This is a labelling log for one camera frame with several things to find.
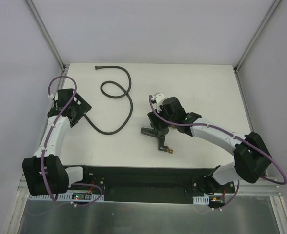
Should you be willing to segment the dark grey faucet valve fitting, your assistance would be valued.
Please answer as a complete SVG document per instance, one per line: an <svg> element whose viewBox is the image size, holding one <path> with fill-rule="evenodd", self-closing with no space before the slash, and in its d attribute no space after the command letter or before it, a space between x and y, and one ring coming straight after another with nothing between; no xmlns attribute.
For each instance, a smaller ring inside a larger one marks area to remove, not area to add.
<svg viewBox="0 0 287 234"><path fill-rule="evenodd" d="M165 145L165 138L166 138L166 135L169 133L168 128L161 129L161 130L154 130L152 128L142 127L140 132L143 135L156 138L156 140L158 141L158 150L159 151L168 152L170 154L173 153L173 150Z"/></svg>

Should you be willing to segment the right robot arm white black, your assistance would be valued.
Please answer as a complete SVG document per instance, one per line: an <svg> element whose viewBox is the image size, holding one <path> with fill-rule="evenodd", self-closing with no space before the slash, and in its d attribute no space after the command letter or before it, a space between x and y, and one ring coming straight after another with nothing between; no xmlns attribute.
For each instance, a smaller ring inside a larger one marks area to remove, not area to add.
<svg viewBox="0 0 287 234"><path fill-rule="evenodd" d="M156 134L166 135L170 127L175 127L179 133L205 140L232 155L231 163L216 166L197 181L201 192L212 195L236 180L254 184L272 164L272 157L258 133L240 134L214 125L200 114L187 112L176 97L165 98L156 93L148 100L151 107L148 118Z"/></svg>

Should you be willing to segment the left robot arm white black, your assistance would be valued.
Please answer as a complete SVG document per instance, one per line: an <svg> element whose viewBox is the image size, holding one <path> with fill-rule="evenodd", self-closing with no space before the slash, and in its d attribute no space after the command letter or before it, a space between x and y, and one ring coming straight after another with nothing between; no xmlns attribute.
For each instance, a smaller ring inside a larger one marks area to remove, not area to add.
<svg viewBox="0 0 287 234"><path fill-rule="evenodd" d="M34 156L23 160L22 168L32 196L66 193L72 184L87 189L90 177L83 165L63 166L59 156L70 128L91 110L91 106L74 89L59 89L48 112L48 125Z"/></svg>

